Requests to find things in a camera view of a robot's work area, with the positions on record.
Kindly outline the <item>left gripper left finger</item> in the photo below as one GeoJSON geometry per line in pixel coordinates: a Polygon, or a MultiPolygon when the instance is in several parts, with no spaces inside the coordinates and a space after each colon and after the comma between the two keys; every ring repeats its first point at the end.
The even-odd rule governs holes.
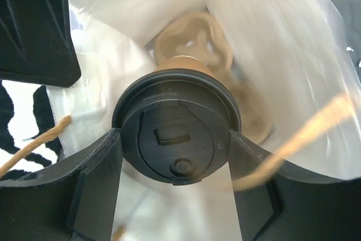
{"type": "Polygon", "coordinates": [[[119,129],[19,180],[1,181],[1,240],[110,240],[122,167],[119,129]]]}

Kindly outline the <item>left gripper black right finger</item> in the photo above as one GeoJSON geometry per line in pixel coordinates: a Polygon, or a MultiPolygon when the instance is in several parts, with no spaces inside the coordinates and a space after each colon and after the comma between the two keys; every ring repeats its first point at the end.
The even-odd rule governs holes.
{"type": "Polygon", "coordinates": [[[360,240],[360,180],[315,184],[277,174],[234,192],[243,240],[360,240]]]}

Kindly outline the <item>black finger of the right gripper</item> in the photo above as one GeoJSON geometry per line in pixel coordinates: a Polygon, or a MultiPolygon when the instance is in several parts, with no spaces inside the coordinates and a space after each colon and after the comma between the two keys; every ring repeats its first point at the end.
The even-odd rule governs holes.
{"type": "Polygon", "coordinates": [[[70,87],[80,77],[68,0],[1,0],[1,79],[70,87]]]}

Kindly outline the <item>black cup lid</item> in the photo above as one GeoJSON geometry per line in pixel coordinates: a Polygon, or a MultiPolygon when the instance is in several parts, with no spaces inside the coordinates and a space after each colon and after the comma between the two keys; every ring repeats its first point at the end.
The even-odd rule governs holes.
{"type": "Polygon", "coordinates": [[[119,98],[112,126],[124,158],[139,173],[172,185],[200,182],[228,160],[231,132],[241,130],[231,93],[191,69],[152,72],[119,98]]]}

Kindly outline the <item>brown paper coffee cup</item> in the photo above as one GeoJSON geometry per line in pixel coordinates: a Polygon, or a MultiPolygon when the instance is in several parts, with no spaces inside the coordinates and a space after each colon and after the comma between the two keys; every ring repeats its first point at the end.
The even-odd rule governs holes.
{"type": "Polygon", "coordinates": [[[215,78],[215,75],[203,62],[191,56],[181,55],[166,59],[157,66],[154,72],[166,69],[190,69],[215,78]]]}

